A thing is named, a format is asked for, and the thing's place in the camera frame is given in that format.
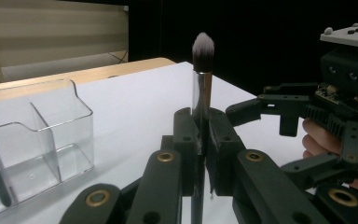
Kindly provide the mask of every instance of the human hand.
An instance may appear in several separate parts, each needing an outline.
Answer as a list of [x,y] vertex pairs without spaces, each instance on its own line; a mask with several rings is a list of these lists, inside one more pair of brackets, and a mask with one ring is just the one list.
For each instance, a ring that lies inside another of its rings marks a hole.
[[[304,119],[303,128],[307,133],[302,140],[302,144],[306,149],[303,153],[304,158],[316,156],[325,152],[340,154],[341,142],[332,133],[316,124],[311,119]],[[351,183],[351,187],[358,189],[358,179],[355,179],[353,183]]]

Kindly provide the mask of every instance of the brush bristles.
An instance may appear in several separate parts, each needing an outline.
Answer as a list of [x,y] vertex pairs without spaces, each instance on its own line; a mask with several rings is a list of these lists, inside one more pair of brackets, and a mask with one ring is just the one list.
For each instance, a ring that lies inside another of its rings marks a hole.
[[214,43],[205,33],[200,33],[193,44],[193,65],[196,72],[212,72]]

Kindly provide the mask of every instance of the table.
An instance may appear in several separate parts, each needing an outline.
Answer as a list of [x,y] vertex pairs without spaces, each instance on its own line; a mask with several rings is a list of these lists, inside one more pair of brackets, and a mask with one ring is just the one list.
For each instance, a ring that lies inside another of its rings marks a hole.
[[[173,113],[191,107],[192,76],[192,64],[159,58],[35,79],[69,77],[76,83],[78,96],[94,113],[95,166],[0,214],[0,223],[55,224],[83,189],[97,183],[122,189],[141,177],[150,154],[159,150],[162,135],[172,135]],[[0,88],[29,81],[5,83]],[[211,107],[225,111],[230,105],[253,98],[213,77]],[[302,158],[301,138],[305,133],[301,121],[298,126],[297,137],[279,136],[279,117],[262,115],[261,120],[235,129],[247,148],[262,150],[283,165]],[[231,197],[210,194],[208,176],[205,183],[204,223],[237,223]],[[188,197],[183,205],[182,223],[190,223]]]

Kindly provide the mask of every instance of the clear plastic container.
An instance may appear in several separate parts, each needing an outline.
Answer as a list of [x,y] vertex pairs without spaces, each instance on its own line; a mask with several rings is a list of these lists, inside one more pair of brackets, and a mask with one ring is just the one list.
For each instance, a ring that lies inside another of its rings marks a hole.
[[0,213],[93,165],[92,110],[72,80],[0,90]]

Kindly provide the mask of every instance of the brush ferrule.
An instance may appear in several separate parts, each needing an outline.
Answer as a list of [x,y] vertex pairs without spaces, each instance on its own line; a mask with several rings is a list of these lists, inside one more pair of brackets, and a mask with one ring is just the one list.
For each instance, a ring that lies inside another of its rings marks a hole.
[[206,150],[209,132],[209,110],[211,106],[212,72],[193,72],[193,120],[199,128],[201,143],[199,154]]

